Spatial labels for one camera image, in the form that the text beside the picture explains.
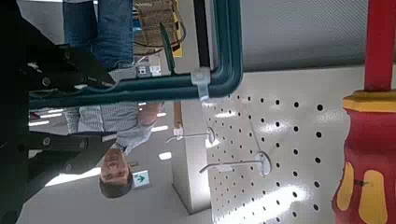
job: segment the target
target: pegboard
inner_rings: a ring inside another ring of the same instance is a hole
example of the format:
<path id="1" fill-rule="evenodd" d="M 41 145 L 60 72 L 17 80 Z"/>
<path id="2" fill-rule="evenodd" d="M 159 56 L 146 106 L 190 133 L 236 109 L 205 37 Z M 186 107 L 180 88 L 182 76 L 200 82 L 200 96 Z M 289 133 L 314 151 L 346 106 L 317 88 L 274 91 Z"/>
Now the pegboard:
<path id="1" fill-rule="evenodd" d="M 362 67 L 247 73 L 235 93 L 203 103 L 217 137 L 208 163 L 254 160 L 263 150 L 273 165 L 266 177 L 254 166 L 209 170 L 213 222 L 334 223 L 349 131 L 342 98 L 362 88 L 363 74 Z"/>

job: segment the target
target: metal bracket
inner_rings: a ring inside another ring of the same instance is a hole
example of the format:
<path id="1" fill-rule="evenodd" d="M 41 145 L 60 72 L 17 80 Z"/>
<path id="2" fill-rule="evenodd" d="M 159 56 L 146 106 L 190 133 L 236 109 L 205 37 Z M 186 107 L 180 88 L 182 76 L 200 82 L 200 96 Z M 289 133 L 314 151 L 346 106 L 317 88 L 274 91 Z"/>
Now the metal bracket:
<path id="1" fill-rule="evenodd" d="M 201 67 L 191 73 L 191 82 L 194 86 L 198 87 L 198 94 L 200 101 L 209 99 L 209 88 L 210 84 L 210 68 Z"/>

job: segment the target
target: man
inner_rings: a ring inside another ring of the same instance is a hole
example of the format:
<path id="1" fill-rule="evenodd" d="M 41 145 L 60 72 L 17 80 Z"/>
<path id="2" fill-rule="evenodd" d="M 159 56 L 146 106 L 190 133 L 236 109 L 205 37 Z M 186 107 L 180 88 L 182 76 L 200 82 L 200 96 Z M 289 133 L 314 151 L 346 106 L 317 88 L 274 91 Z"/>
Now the man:
<path id="1" fill-rule="evenodd" d="M 72 47 L 92 53 L 114 81 L 136 77 L 133 50 L 133 1 L 99 0 L 96 20 L 93 1 L 64 0 L 64 39 Z M 121 102 L 68 108 L 68 131 L 117 132 L 106 153 L 99 186 L 107 198 L 119 198 L 133 185 L 126 155 L 149 139 L 161 104 Z"/>

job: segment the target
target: pegboard hook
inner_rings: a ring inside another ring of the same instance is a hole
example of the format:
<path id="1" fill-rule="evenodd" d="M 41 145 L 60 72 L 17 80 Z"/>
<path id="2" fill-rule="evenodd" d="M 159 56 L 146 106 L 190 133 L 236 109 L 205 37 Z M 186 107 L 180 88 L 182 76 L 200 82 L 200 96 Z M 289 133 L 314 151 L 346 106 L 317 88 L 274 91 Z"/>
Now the pegboard hook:
<path id="1" fill-rule="evenodd" d="M 174 135 L 174 136 L 168 138 L 165 141 L 165 144 L 170 143 L 173 140 L 179 141 L 183 138 L 192 138 L 192 137 L 201 137 L 201 136 L 206 136 L 207 140 L 209 141 L 210 144 L 213 144 L 215 142 L 215 132 L 211 128 L 206 128 L 206 133 Z"/>
<path id="2" fill-rule="evenodd" d="M 269 175 L 272 171 L 272 164 L 267 153 L 265 153 L 264 151 L 259 151 L 256 154 L 255 161 L 232 161 L 232 162 L 210 163 L 202 170 L 200 170 L 199 173 L 202 174 L 210 168 L 217 168 L 220 172 L 227 172 L 232 170 L 232 166 L 241 166 L 241 165 L 256 165 L 258 167 L 261 176 Z"/>

